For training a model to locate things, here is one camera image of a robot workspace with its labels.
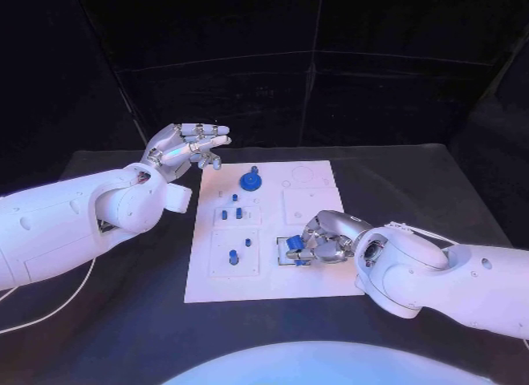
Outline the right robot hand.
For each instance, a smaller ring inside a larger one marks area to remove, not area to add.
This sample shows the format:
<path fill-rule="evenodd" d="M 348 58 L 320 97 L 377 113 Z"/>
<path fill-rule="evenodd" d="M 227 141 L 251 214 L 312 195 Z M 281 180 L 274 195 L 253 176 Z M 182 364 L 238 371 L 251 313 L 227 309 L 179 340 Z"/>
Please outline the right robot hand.
<path fill-rule="evenodd" d="M 374 226 L 358 217 L 333 210 L 322 210 L 304 226 L 303 233 L 286 241 L 286 258 L 304 265 L 346 262 L 355 256 L 358 243 Z"/>

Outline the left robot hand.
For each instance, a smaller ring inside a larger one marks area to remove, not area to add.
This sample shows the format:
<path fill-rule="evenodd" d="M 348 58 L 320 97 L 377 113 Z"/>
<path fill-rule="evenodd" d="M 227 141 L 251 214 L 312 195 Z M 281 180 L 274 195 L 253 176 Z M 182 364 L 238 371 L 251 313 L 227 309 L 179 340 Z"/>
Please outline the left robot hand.
<path fill-rule="evenodd" d="M 178 180 L 192 164 L 221 169 L 221 157 L 212 149 L 232 142 L 230 127 L 215 124 L 169 124 L 147 143 L 142 163 L 160 174 L 168 183 Z"/>

